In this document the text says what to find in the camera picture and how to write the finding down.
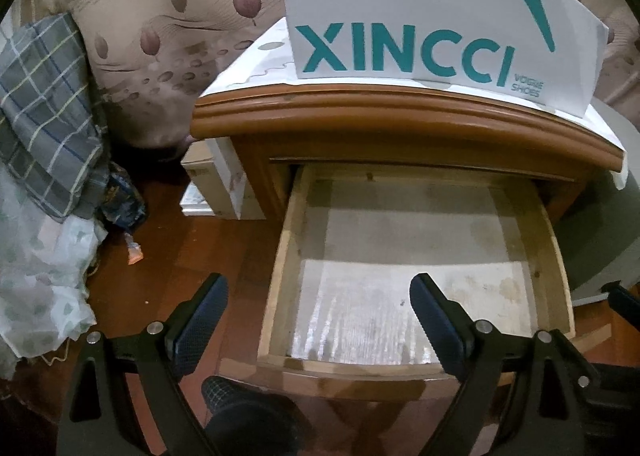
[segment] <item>open drawer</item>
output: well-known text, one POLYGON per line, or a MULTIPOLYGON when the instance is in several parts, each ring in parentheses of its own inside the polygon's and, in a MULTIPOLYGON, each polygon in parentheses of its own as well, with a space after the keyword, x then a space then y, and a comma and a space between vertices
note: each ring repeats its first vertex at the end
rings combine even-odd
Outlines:
POLYGON ((428 272, 503 333, 574 336, 558 245, 528 179, 404 166, 298 170, 258 363, 352 380, 447 380, 409 283, 428 272))

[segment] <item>silver bolt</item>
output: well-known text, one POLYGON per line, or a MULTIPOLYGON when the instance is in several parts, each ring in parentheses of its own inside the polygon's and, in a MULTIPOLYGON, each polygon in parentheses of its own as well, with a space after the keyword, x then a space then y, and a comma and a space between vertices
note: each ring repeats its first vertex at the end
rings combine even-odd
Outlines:
POLYGON ((163 329, 164 325, 160 321, 153 321, 146 327, 146 332, 149 333, 149 335, 158 335, 163 329))
POLYGON ((480 331, 481 333, 491 333, 494 330, 494 326, 491 324, 491 322, 480 319, 476 322, 476 330, 480 331))
POLYGON ((89 344, 95 344, 97 343, 97 341, 99 341, 102 338, 102 335, 100 334, 100 331, 92 331, 91 333, 89 333, 86 336, 86 341, 89 344))
POLYGON ((545 344, 551 342, 551 334, 548 331, 540 331, 540 333, 538 333, 538 338, 545 344))

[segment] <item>drawer opening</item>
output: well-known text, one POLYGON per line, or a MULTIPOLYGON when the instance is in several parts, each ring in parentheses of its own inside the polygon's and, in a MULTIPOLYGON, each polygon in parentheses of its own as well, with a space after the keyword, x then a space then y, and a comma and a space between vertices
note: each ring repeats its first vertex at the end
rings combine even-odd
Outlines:
POLYGON ((421 272, 504 333, 574 334, 558 247, 531 181, 313 165, 294 183, 258 360, 334 375, 441 375, 408 296, 421 272))

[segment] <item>plaid fabric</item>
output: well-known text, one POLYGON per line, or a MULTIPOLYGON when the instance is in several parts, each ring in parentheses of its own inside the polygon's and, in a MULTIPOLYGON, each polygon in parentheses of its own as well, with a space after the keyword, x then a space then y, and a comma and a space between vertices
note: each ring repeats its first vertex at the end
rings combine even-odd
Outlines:
POLYGON ((49 216, 91 218, 104 198, 106 121, 66 12, 22 26, 0 53, 0 159, 49 216))

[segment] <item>reddish brown floor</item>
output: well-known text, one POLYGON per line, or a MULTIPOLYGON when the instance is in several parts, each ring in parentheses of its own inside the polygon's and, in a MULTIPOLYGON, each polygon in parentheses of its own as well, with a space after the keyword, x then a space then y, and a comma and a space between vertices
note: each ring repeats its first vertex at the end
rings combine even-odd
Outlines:
MULTIPOLYGON (((188 179, 179 166, 161 166, 145 175, 133 171, 132 176, 148 203, 149 219, 135 233, 145 259, 127 266, 122 236, 113 233, 105 241, 100 269, 88 282, 99 330, 107 336, 126 335, 142 330, 151 321, 166 319, 178 302, 190 298, 214 271, 226 275, 232 292, 242 278, 264 288, 268 279, 262 279, 270 272, 277 238, 265 222, 183 216, 178 202, 188 179)), ((254 320, 262 312, 247 302, 234 308, 236 323, 242 322, 242 313, 250 314, 247 320, 254 320)), ((587 354, 590 360, 640 366, 640 333, 611 312, 606 303, 578 308, 575 317, 578 335, 606 323, 612 325, 612 338, 591 350, 587 354)), ((180 385, 201 421, 206 408, 200 383, 215 373, 221 344, 225 343, 225 352, 232 352, 241 350, 245 342, 255 342, 242 338, 242 328, 234 328, 233 339, 223 339, 228 320, 223 317, 196 373, 180 385)), ((21 364, 13 384, 22 400, 52 420, 60 415, 78 346, 72 343, 68 360, 51 368, 42 362, 21 364)), ((158 454, 163 445, 140 384, 136 378, 130 378, 129 383, 150 448, 158 454)), ((417 454, 449 405, 448 400, 374 404, 315 398, 297 398, 296 403, 311 426, 306 454, 367 456, 417 454)))

